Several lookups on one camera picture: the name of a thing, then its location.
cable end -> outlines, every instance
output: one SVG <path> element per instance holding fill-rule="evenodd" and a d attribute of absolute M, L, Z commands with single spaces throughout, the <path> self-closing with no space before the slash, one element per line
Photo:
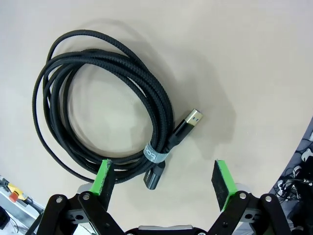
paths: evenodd
<path fill-rule="evenodd" d="M 202 113 L 196 109 L 193 109 L 191 113 L 185 118 L 186 123 L 196 126 L 203 117 Z"/>

usb cable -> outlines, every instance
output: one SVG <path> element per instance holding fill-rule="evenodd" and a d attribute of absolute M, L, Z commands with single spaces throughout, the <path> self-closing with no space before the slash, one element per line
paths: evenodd
<path fill-rule="evenodd" d="M 102 39 L 118 48 L 123 54 L 94 48 L 66 52 L 53 57 L 53 52 L 60 42 L 80 35 Z M 143 150 L 123 158 L 110 158 L 91 151 L 79 141 L 68 117 L 68 93 L 76 73 L 84 64 L 108 70 L 135 92 L 146 107 L 152 121 L 153 133 L 150 145 L 159 153 L 167 153 L 178 145 L 202 117 L 199 111 L 193 110 L 173 130 L 173 110 L 164 88 L 129 48 L 108 35 L 92 30 L 75 30 L 62 35 L 51 46 L 46 64 L 36 80 L 32 97 L 33 119 L 38 137 L 47 152 L 60 166 L 82 180 L 93 182 L 93 179 L 87 178 L 65 165 L 42 136 L 37 117 L 37 95 L 41 82 L 46 124 L 58 144 L 81 167 L 97 174 L 102 160 L 111 159 L 115 169 L 115 183 L 122 183 L 149 172 L 158 165 L 149 161 L 144 156 Z M 59 109 L 59 103 L 63 104 L 61 106 L 63 110 Z"/>

orange object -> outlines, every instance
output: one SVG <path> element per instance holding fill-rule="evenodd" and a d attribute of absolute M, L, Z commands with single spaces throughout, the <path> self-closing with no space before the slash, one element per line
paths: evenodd
<path fill-rule="evenodd" d="M 12 192 L 11 195 L 9 196 L 9 199 L 12 201 L 12 202 L 16 202 L 17 199 L 19 197 L 19 194 L 17 192 Z"/>

silver screw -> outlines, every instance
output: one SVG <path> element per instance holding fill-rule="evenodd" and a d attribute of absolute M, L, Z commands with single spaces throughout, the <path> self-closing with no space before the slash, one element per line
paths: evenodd
<path fill-rule="evenodd" d="M 86 193 L 86 194 L 83 196 L 83 199 L 84 199 L 84 200 L 88 200 L 89 198 L 90 198 L 89 193 Z"/>
<path fill-rule="evenodd" d="M 246 194 L 242 192 L 242 193 L 239 194 L 239 197 L 240 197 L 241 199 L 245 199 L 245 198 L 246 198 Z"/>
<path fill-rule="evenodd" d="M 265 200 L 266 200 L 267 202 L 271 202 L 271 201 L 272 201 L 272 198 L 271 198 L 270 196 L 266 196 L 266 197 L 265 197 Z"/>
<path fill-rule="evenodd" d="M 57 201 L 57 203 L 62 202 L 63 201 L 63 197 L 58 197 L 56 201 Z"/>

white surface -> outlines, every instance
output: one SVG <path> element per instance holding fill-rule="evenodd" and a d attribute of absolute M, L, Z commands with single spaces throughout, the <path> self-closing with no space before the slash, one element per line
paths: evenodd
<path fill-rule="evenodd" d="M 109 211 L 123 229 L 193 224 L 219 214 L 211 185 L 214 159 L 260 196 L 275 183 L 312 117 L 311 1 L 1 1 L 0 174 L 40 203 L 71 197 L 83 184 L 41 146 L 31 96 L 54 40 L 80 28 L 109 34 L 132 49 L 165 87 L 176 120 L 192 108 L 201 120 L 172 152 L 157 190 L 139 176 L 117 185 Z M 58 53 L 109 48 L 90 38 Z M 86 66 L 73 84 L 71 120 L 93 145 L 119 156 L 150 139 L 139 99 L 118 78 Z M 40 124 L 49 145 L 78 167 Z"/>

